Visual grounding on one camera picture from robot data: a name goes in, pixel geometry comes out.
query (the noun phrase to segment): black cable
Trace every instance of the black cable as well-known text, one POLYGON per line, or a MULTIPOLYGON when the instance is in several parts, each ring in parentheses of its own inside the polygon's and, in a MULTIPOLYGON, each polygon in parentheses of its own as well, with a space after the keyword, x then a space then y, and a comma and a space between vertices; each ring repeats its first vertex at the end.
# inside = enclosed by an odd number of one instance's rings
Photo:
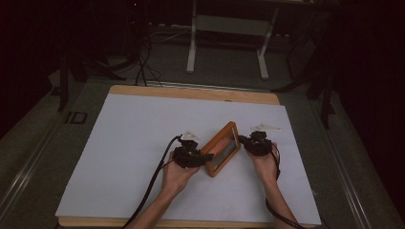
POLYGON ((163 163, 164 163, 164 159, 166 158, 167 152, 169 151, 170 147, 172 146, 173 142, 176 139, 181 139, 181 135, 177 135, 177 136, 173 137, 173 139, 167 145, 166 151, 164 152, 163 157, 161 158, 161 161, 160 161, 158 167, 155 170, 155 173, 152 175, 151 181, 149 182, 148 189, 146 190, 146 193, 143 196, 142 201, 140 202, 140 204, 139 204, 137 210, 135 211, 135 213, 128 219, 128 221, 122 226, 122 228, 125 228, 126 226, 128 226, 128 224, 131 223, 137 217, 137 215, 139 214, 140 210, 142 209, 143 205, 145 204, 146 200, 148 199, 149 194, 152 191, 153 185, 155 184, 155 180, 158 177, 159 171, 163 168, 163 163))

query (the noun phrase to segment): white paper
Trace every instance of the white paper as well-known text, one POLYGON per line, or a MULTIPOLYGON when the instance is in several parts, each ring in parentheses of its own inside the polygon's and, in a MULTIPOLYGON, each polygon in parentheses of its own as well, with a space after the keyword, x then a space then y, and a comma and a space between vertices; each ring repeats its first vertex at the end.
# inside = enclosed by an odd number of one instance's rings
MULTIPOLYGON (((320 224, 284 106, 121 94, 107 96, 56 215, 131 217, 174 136, 192 130, 201 139, 201 149, 229 121, 236 123, 239 135, 249 136, 257 123, 283 130, 267 133, 280 150, 280 189, 300 223, 320 224)), ((160 184, 161 173, 147 204, 160 184)), ((215 177, 202 167, 163 219, 273 221, 243 147, 215 177)))

